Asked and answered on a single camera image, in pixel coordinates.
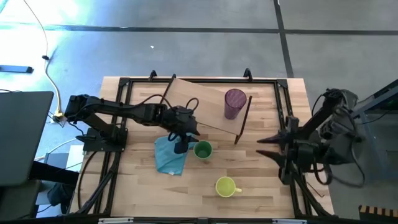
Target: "purple plastic cup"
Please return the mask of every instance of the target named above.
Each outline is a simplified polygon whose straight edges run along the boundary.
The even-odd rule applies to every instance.
[[[246,94],[242,90],[232,89],[225,93],[224,116],[226,119],[235,119],[246,104]]]

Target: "gray floor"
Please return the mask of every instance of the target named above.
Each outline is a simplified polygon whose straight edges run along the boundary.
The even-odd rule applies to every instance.
[[[276,29],[272,0],[28,1],[46,24],[116,27],[209,27]],[[280,0],[287,29],[394,30],[393,0]],[[36,22],[22,1],[9,1],[0,22]],[[286,77],[279,34],[48,31],[48,73],[58,85],[63,108],[70,95],[97,95],[104,76],[205,75]],[[398,36],[287,35],[294,77],[304,78],[309,102],[328,87],[346,88],[364,99],[398,75]],[[31,75],[0,73],[0,88],[52,90],[43,73],[45,44],[35,28],[0,29],[0,62],[34,67]],[[52,111],[56,107],[53,101]],[[46,124],[37,155],[78,132]],[[60,151],[67,151],[64,146]],[[353,166],[335,169],[355,178]],[[358,218],[361,204],[398,208],[393,182],[361,190],[332,183],[337,215]]]

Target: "yellow-green mug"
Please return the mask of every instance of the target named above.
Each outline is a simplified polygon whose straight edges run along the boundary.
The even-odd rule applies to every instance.
[[[236,188],[235,182],[230,177],[221,177],[217,180],[216,191],[221,197],[230,197],[235,192],[242,192],[242,189]]]

